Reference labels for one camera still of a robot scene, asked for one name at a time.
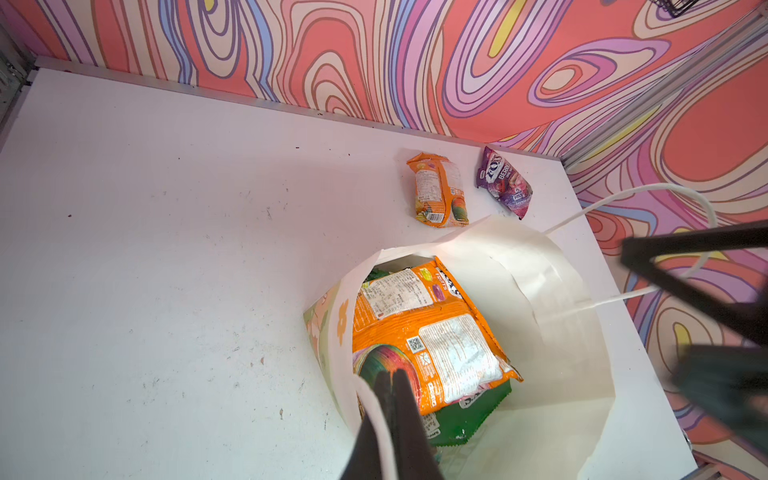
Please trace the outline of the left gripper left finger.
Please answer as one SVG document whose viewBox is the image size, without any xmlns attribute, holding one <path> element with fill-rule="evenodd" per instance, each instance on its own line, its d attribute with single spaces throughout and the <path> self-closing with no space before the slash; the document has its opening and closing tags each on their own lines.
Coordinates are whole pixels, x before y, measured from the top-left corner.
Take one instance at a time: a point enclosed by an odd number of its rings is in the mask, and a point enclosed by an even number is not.
<svg viewBox="0 0 768 480">
<path fill-rule="evenodd" d="M 373 386 L 358 379 L 355 386 L 362 388 L 365 413 L 341 479 L 395 479 L 392 374 L 379 373 Z"/>
</svg>

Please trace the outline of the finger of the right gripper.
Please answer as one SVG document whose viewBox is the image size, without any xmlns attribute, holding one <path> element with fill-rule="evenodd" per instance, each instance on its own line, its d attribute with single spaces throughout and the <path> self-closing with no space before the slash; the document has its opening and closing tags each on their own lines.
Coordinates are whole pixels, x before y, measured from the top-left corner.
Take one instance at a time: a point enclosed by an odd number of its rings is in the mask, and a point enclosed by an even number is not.
<svg viewBox="0 0 768 480">
<path fill-rule="evenodd" d="M 760 453 L 767 453 L 767 351 L 692 345 L 673 370 L 680 393 Z"/>
<path fill-rule="evenodd" d="M 680 299 L 757 345 L 767 343 L 767 290 L 755 301 L 724 303 L 653 264 L 661 255 L 746 250 L 767 245 L 765 220 L 708 230 L 637 238 L 622 242 L 620 263 L 650 284 Z"/>
</svg>

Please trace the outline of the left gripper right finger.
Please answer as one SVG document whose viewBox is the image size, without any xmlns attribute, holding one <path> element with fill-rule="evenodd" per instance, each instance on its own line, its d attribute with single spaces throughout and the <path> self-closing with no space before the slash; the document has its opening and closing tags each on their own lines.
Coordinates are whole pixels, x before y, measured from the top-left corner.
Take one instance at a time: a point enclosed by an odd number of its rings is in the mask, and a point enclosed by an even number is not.
<svg viewBox="0 0 768 480">
<path fill-rule="evenodd" d="M 399 479 L 442 480 L 423 428 L 407 373 L 392 375 L 393 445 Z"/>
</svg>

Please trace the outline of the green Fox's spring tea bag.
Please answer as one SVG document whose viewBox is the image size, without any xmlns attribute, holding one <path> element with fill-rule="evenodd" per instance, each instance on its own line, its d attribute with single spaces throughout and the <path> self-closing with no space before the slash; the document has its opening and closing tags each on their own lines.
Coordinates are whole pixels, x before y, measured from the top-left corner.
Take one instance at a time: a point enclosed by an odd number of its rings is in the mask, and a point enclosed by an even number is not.
<svg viewBox="0 0 768 480">
<path fill-rule="evenodd" d="M 510 381 L 495 388 L 483 387 L 473 395 L 424 415 L 422 424 L 429 444 L 433 447 L 466 444 L 511 391 Z"/>
</svg>

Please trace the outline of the orange Fox's bag large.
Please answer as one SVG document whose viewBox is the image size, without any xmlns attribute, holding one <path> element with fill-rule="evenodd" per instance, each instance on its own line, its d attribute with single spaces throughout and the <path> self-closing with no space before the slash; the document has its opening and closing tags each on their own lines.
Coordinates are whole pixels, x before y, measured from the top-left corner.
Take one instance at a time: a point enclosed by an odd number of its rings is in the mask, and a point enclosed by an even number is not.
<svg viewBox="0 0 768 480">
<path fill-rule="evenodd" d="M 396 272 L 374 268 L 357 294 L 354 373 L 373 384 L 398 370 L 423 415 L 523 379 L 439 258 Z"/>
</svg>

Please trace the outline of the white paper bag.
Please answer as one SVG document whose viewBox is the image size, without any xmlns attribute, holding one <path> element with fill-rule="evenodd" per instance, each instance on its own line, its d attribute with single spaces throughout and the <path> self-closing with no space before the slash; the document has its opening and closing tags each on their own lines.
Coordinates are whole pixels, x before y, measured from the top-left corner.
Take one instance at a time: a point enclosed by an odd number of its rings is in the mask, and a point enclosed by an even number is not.
<svg viewBox="0 0 768 480">
<path fill-rule="evenodd" d="M 305 313 L 328 389 L 360 425 L 352 315 L 369 271 L 437 257 L 523 376 L 464 446 L 450 479 L 681 479 L 696 463 L 579 202 L 536 202 L 431 241 L 376 251 Z"/>
</svg>

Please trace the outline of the orange Fox's bag small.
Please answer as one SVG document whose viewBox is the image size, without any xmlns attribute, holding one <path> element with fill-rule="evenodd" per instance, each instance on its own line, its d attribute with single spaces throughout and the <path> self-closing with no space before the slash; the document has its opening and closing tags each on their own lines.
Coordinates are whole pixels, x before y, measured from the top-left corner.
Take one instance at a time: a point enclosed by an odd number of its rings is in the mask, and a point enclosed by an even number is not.
<svg viewBox="0 0 768 480">
<path fill-rule="evenodd" d="M 458 167 L 446 157 L 421 153 L 406 162 L 415 178 L 415 217 L 434 228 L 468 226 Z"/>
</svg>

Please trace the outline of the purple Fox's berries bag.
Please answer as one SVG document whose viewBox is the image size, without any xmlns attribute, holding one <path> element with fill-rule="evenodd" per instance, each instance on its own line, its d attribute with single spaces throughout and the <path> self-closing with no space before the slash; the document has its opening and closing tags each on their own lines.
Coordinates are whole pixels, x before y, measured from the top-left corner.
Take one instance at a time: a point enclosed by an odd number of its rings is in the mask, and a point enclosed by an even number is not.
<svg viewBox="0 0 768 480">
<path fill-rule="evenodd" d="M 475 186 L 486 190 L 520 220 L 526 216 L 533 197 L 532 186 L 509 161 L 488 146 L 481 155 Z"/>
</svg>

